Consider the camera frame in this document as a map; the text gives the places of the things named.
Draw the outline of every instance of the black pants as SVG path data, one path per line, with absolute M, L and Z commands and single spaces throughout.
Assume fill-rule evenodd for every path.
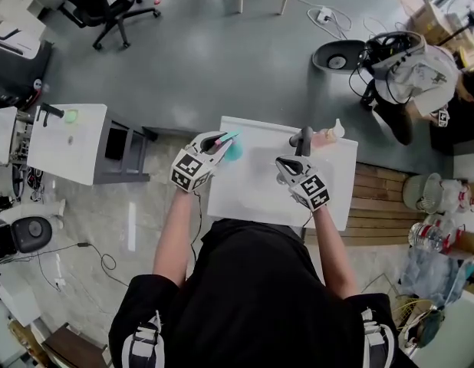
M 378 94 L 375 88 L 375 80 L 372 79 L 361 99 L 361 104 L 364 107 L 369 107 L 374 100 L 377 102 L 375 112 L 390 127 L 396 139 L 404 146 L 410 144 L 413 141 L 413 122 L 406 111 L 406 104 L 385 101 Z

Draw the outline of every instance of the cardboard box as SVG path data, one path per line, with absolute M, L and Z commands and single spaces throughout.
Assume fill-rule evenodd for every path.
M 426 3 L 411 17 L 411 25 L 412 30 L 423 35 L 430 45 L 440 43 L 462 26 L 454 18 L 447 18 L 438 7 L 431 3 Z M 466 51 L 473 51 L 473 36 L 470 31 L 464 31 L 444 44 L 443 47 L 452 53 L 458 51 L 460 47 L 463 47 Z

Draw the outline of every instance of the green sponge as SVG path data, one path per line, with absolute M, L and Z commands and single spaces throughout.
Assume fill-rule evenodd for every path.
M 238 136 L 232 138 L 232 145 L 229 147 L 225 153 L 225 159 L 229 162 L 236 161 L 244 153 L 244 147 L 242 146 L 241 141 Z
M 78 110 L 77 109 L 69 109 L 65 111 L 65 123 L 67 124 L 72 124 L 75 122 L 78 116 Z

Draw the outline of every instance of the teal sponge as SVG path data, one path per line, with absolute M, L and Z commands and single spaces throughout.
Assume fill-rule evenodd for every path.
M 225 159 L 229 162 L 236 161 L 244 153 L 244 148 L 238 136 L 232 138 L 232 145 L 225 153 Z

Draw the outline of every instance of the faucet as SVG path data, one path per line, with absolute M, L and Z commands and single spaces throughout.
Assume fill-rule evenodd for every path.
M 296 156 L 310 156 L 311 155 L 311 141 L 314 135 L 314 130 L 310 126 L 304 126 L 299 133 L 296 133 L 289 140 L 291 147 L 296 147 Z

